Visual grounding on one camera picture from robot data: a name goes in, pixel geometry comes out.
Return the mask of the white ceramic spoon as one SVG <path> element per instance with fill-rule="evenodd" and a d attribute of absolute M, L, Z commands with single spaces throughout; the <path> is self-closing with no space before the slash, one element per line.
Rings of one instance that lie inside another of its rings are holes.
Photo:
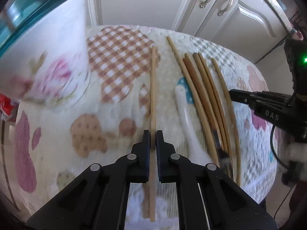
<path fill-rule="evenodd" d="M 202 149 L 196 136 L 188 111 L 185 88 L 182 85 L 177 85 L 174 91 L 179 119 L 187 141 L 189 160 L 202 166 L 205 166 L 208 163 L 213 163 L 210 155 Z"/>

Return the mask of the tan wooden chopstick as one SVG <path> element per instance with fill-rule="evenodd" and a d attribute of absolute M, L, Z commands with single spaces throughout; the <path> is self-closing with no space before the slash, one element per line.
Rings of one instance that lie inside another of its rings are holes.
<path fill-rule="evenodd" d="M 200 57 L 200 60 L 202 62 L 202 66 L 205 69 L 205 73 L 207 75 L 207 78 L 210 82 L 211 90 L 213 92 L 214 96 L 214 111 L 217 117 L 217 121 L 220 127 L 221 135 L 223 138 L 223 144 L 224 144 L 224 150 L 227 151 L 229 158 L 230 158 L 230 167 L 229 167 L 229 176 L 233 179 L 233 167 L 232 167 L 232 150 L 231 150 L 231 145 L 230 145 L 230 138 L 229 138 L 229 132 L 227 128 L 227 123 L 224 115 L 224 111 L 222 108 L 221 100 L 218 94 L 218 91 L 216 90 L 216 86 L 214 84 L 213 78 L 211 76 L 211 73 L 209 71 L 209 68 L 207 67 L 206 60 L 202 56 L 201 53 L 198 53 L 198 56 Z"/>

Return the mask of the brown wooden chopstick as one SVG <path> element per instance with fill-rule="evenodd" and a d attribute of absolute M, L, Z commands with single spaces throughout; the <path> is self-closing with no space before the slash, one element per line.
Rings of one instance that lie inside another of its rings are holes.
<path fill-rule="evenodd" d="M 210 82 L 209 82 L 209 80 L 207 78 L 207 75 L 205 73 L 205 69 L 202 66 L 202 62 L 200 60 L 200 57 L 198 56 L 198 53 L 193 53 L 192 56 L 193 56 L 193 58 L 194 58 L 194 60 L 196 62 L 196 65 L 198 67 L 200 75 L 202 76 L 202 80 L 203 80 L 203 83 L 204 83 L 205 88 L 207 90 L 207 93 L 208 93 L 208 96 L 209 96 L 209 100 L 210 100 L 210 103 L 211 103 L 211 107 L 213 109 L 213 113 L 214 113 L 214 116 L 215 116 L 216 121 L 217 121 L 217 117 L 216 117 L 216 114 L 215 114 L 215 111 L 214 111 L 214 107 L 213 107 L 214 106 L 214 104 L 213 104 L 214 103 L 214 100 L 213 100 L 214 96 L 213 96 L 213 92 L 211 90 Z"/>

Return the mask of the pale bamboo chopstick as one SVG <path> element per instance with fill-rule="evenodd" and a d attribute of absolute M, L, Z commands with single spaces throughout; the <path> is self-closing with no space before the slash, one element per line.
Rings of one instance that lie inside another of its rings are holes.
<path fill-rule="evenodd" d="M 219 65 L 218 65 L 216 59 L 212 58 L 211 60 L 212 60 L 213 66 L 215 68 L 215 71 L 216 71 L 216 73 L 219 77 L 219 81 L 221 83 L 221 87 L 223 89 L 223 93 L 224 93 L 225 100 L 226 100 L 226 103 L 227 103 L 227 107 L 228 107 L 228 110 L 229 110 L 230 122 L 231 122 L 232 130 L 233 130 L 233 134 L 234 134 L 235 147 L 236 147 L 236 152 L 235 152 L 236 161 L 237 161 L 236 183 L 239 186 L 241 186 L 241 153 L 240 153 L 239 134 L 238 134 L 238 129 L 237 129 L 236 116 L 235 116 L 235 112 L 234 112 L 234 108 L 233 108 L 233 102 L 230 98 L 229 90 L 227 88 L 225 79 L 222 75 L 222 72 L 219 68 Z"/>

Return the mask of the light wooden chopstick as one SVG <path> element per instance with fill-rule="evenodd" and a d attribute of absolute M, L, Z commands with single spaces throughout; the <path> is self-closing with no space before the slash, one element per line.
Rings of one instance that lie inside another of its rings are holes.
<path fill-rule="evenodd" d="M 151 48 L 151 73 L 150 73 L 150 166 L 149 166 L 149 218 L 156 220 L 156 46 Z"/>

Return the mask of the reddish brown chopstick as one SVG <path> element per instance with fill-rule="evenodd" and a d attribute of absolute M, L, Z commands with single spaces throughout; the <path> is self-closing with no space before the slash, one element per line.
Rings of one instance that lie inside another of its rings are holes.
<path fill-rule="evenodd" d="M 202 79 L 198 76 L 198 72 L 192 63 L 190 55 L 185 53 L 182 60 L 184 67 L 186 68 L 186 79 L 194 98 L 196 110 L 207 140 L 210 155 L 213 161 L 217 164 L 221 160 L 220 154 L 224 149 L 220 128 L 215 118 L 209 95 Z"/>

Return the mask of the white cabinet door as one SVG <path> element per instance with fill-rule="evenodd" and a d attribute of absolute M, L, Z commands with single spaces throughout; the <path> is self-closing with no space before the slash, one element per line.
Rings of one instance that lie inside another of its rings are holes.
<path fill-rule="evenodd" d="M 99 25 L 178 29 L 191 0 L 95 0 Z"/>
<path fill-rule="evenodd" d="M 291 33 L 277 0 L 216 0 L 196 36 L 257 63 Z"/>

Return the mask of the patterned quilted table cloth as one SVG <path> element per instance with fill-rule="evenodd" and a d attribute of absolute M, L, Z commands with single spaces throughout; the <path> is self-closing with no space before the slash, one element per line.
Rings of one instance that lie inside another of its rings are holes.
<path fill-rule="evenodd" d="M 175 97 L 176 85 L 186 88 L 197 138 L 207 151 L 189 87 L 167 41 L 179 54 L 201 53 L 206 60 L 224 111 L 236 180 L 236 147 L 229 110 L 212 64 L 216 59 L 229 89 L 264 91 L 267 84 L 256 66 L 207 40 L 145 26 L 103 26 L 89 33 L 91 81 L 72 107 L 52 110 L 23 102 L 15 131 L 16 198 L 34 214 L 92 163 L 107 165 L 127 154 L 150 125 L 150 49 L 157 47 L 157 129 L 175 149 L 188 156 Z M 241 153 L 241 187 L 262 202 L 276 176 L 270 149 L 271 124 L 244 104 L 233 103 Z"/>

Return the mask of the red plastic bag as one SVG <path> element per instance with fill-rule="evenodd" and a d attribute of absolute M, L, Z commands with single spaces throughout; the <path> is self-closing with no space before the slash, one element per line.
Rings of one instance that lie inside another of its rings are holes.
<path fill-rule="evenodd" d="M 19 103 L 0 94 L 0 119 L 5 122 L 15 122 Z"/>

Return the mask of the floral white utensil cup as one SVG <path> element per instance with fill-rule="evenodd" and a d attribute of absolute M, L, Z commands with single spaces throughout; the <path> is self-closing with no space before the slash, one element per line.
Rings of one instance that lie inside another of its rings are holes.
<path fill-rule="evenodd" d="M 48 107 L 89 84 L 86 0 L 1 0 L 1 93 Z"/>

